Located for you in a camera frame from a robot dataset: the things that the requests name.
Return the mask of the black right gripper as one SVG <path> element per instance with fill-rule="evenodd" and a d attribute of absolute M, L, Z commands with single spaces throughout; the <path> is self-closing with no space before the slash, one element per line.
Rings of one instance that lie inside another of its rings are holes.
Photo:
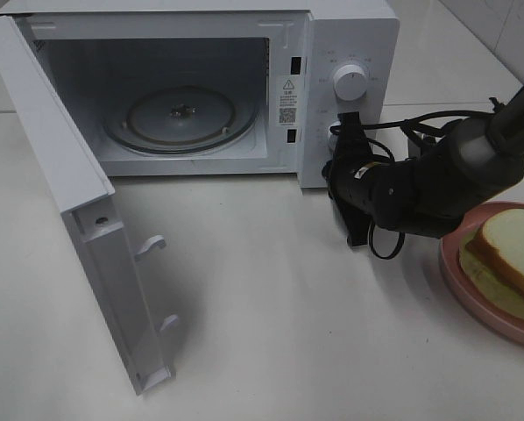
<path fill-rule="evenodd" d="M 387 161 L 372 161 L 372 149 L 358 112 L 337 115 L 333 160 L 322 169 L 329 196 L 347 232 L 349 247 L 369 244 L 373 219 L 392 218 L 386 186 Z"/>

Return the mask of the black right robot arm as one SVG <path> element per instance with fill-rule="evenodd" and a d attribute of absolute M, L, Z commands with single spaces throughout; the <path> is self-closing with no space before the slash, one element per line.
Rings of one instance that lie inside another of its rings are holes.
<path fill-rule="evenodd" d="M 342 113 L 322 176 L 351 247 L 372 246 L 375 228 L 441 238 L 472 208 L 524 177 L 524 85 L 493 110 L 436 111 L 365 125 Z"/>

